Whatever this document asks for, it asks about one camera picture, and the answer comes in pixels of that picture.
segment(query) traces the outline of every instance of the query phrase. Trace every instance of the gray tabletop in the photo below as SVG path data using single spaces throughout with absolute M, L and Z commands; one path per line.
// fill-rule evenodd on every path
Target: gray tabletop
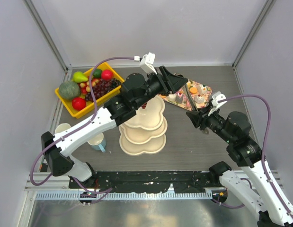
M 143 74 L 140 68 L 117 68 L 116 71 L 123 78 L 134 72 Z M 213 92 L 221 91 L 226 97 L 240 94 L 231 66 L 170 67 L 169 71 L 204 83 L 211 87 Z M 220 114 L 227 117 L 231 111 L 246 113 L 243 101 L 229 101 L 222 107 Z M 95 151 L 85 143 L 73 155 L 81 161 L 89 162 L 95 170 L 103 171 L 208 170 L 220 161 L 225 161 L 233 169 L 239 169 L 228 156 L 227 144 L 212 132 L 204 135 L 195 129 L 185 113 L 185 109 L 165 103 L 163 115 L 168 122 L 167 142 L 164 149 L 155 155 L 142 154 L 132 157 L 125 154 L 119 146 L 118 128 L 104 132 L 107 140 L 106 153 Z M 60 123 L 73 126 L 91 114 L 92 112 L 75 119 L 63 108 Z

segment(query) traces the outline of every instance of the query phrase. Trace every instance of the bunch of grapes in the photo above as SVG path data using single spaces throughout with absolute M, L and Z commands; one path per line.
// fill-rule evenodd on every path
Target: bunch of grapes
M 110 92 L 111 90 L 115 89 L 116 87 L 120 85 L 121 85 L 121 82 L 117 80 L 116 78 L 113 78 L 107 81 L 100 79 L 99 82 L 93 87 L 93 93 L 95 95 L 95 98 L 96 99 L 101 98 L 103 95 L 105 95 L 106 93 Z M 85 101 L 93 102 L 91 92 L 88 92 L 85 95 Z

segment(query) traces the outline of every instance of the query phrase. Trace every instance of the white plate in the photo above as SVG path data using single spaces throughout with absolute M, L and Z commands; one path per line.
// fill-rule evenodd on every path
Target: white plate
M 148 131 L 157 130 L 163 123 L 164 101 L 161 97 L 155 96 L 147 102 L 145 109 L 139 108 L 137 115 L 124 123 L 130 128 L 142 128 Z
M 121 129 L 123 129 L 124 135 L 128 141 L 130 141 L 133 144 L 144 144 L 150 141 L 153 138 L 157 138 L 162 136 L 166 130 L 167 130 L 167 121 L 165 117 L 163 117 L 163 123 L 162 125 L 154 131 L 146 131 L 142 128 L 128 128 L 125 125 L 121 124 L 119 126 L 119 130 L 121 132 Z
M 166 136 L 162 135 L 158 138 L 153 138 L 149 142 L 142 145 L 132 144 L 129 142 L 125 136 L 123 129 L 121 128 L 120 136 L 120 147 L 128 155 L 137 156 L 143 153 L 145 154 L 156 154 L 161 151 L 166 144 Z

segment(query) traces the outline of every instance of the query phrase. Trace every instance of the mug handle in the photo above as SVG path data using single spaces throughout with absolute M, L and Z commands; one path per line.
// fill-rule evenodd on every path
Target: mug handle
M 102 151 L 102 153 L 105 152 L 105 149 L 104 149 L 104 147 L 102 146 L 102 144 L 99 144 L 99 148 L 100 148 L 100 150 Z

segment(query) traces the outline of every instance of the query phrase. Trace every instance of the yellow basket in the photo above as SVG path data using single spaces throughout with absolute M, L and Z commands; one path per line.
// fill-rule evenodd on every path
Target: yellow basket
M 115 70 L 113 70 L 112 67 L 110 67 L 109 64 L 107 64 L 106 62 L 102 63 L 101 65 L 99 65 L 98 69 L 101 70 L 111 70 L 114 74 L 114 78 L 116 78 L 117 80 L 119 80 L 121 83 L 124 82 L 124 79 L 122 77 L 119 76 L 118 73 L 116 73 Z M 86 71 L 84 73 L 85 76 L 89 76 L 90 73 L 92 72 L 93 69 L 90 69 L 88 71 Z M 104 102 L 106 102 L 107 100 L 111 99 L 112 97 L 114 97 L 115 95 L 120 93 L 120 88 L 121 86 L 116 87 L 114 90 L 108 92 L 107 94 L 105 94 L 104 96 L 102 96 L 101 98 L 97 99 L 97 105 L 101 105 Z M 68 110 L 68 112 L 71 114 L 72 117 L 75 117 L 77 119 L 81 118 L 82 116 L 86 115 L 88 112 L 90 112 L 91 110 L 93 110 L 95 108 L 94 103 L 88 101 L 86 102 L 86 107 L 80 111 L 75 110 L 72 107 L 71 101 L 65 100 L 63 99 L 60 94 L 59 94 L 59 88 L 56 88 L 55 90 L 56 95 L 59 97 L 59 99 L 61 100 L 61 102 L 63 103 L 63 105 L 65 106 L 65 108 Z

